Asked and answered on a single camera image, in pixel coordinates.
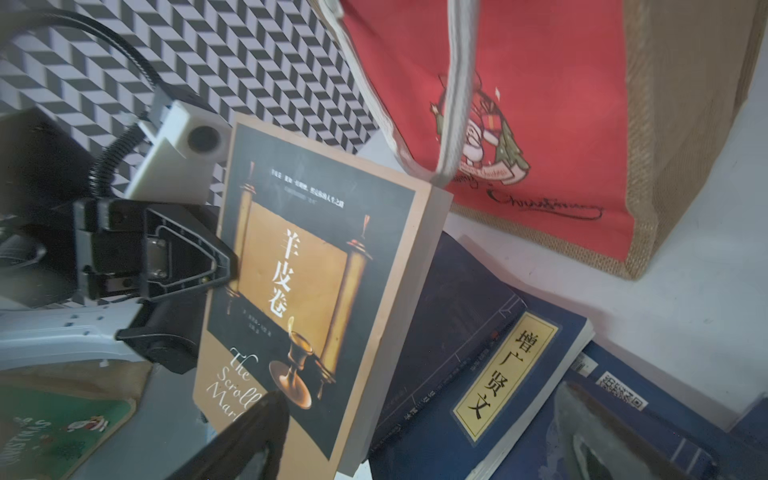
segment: book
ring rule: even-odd
[[[768,454],[768,393],[762,394],[730,428],[730,434]]]
[[[526,310],[486,361],[460,372],[369,457],[374,480],[486,480],[502,463],[594,335],[585,317],[517,294]]]
[[[279,478],[354,472],[452,196],[256,118],[232,135],[218,236],[239,274],[209,293],[194,401],[220,432],[282,390]]]
[[[373,433],[370,452],[398,435],[525,311],[520,297],[443,232]]]
[[[650,443],[670,464],[690,478],[715,478],[712,452],[698,440],[682,433],[672,422],[686,424],[690,430],[709,437],[717,430],[664,390],[646,380],[632,368],[591,342],[566,372],[563,382],[583,388],[635,434]],[[492,480],[529,478],[568,480],[564,441],[555,421],[555,396],[551,396],[517,445],[507,455]],[[607,458],[598,451],[595,455]],[[612,472],[613,478],[625,478]]]

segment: black flexible arm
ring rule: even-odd
[[[24,31],[45,27],[76,28],[100,38],[133,62],[153,90],[162,83],[160,75],[152,64],[125,38],[93,18],[67,10],[46,8],[3,15],[0,19],[0,47],[5,46],[12,38]],[[144,132],[138,124],[134,124],[101,152],[88,175],[88,189],[92,196],[96,198],[113,196],[111,184],[114,169],[142,141],[144,141]]]
[[[290,410],[281,392],[268,392],[166,480],[275,480]]]

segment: red tote bag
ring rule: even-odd
[[[459,214],[626,278],[643,273],[707,179],[768,10],[763,0],[315,6],[406,171],[452,192]]]

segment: bag handle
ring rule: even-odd
[[[351,46],[352,42],[339,23],[344,16],[341,2],[339,0],[310,0],[310,2],[319,7],[326,24],[336,34],[336,40],[366,98],[366,104],[380,123],[379,127],[391,137],[396,129],[368,83],[354,48]],[[432,172],[412,159],[403,161],[402,155],[398,154],[396,144],[390,144],[403,169],[412,176],[426,180],[437,187],[444,187],[453,180],[462,161],[469,106],[472,102],[472,82],[475,79],[475,49],[479,17],[480,0],[448,0],[448,40],[451,48],[451,63],[448,70],[448,85],[445,88],[445,119],[440,135],[440,157],[437,169]]]
[[[480,0],[448,0],[451,64],[445,88],[445,123],[440,135],[437,170],[429,179],[437,187],[444,187],[453,180],[462,160],[475,78],[479,12]]]

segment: yellow title label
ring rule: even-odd
[[[453,413],[474,442],[507,404],[558,328],[526,312]]]

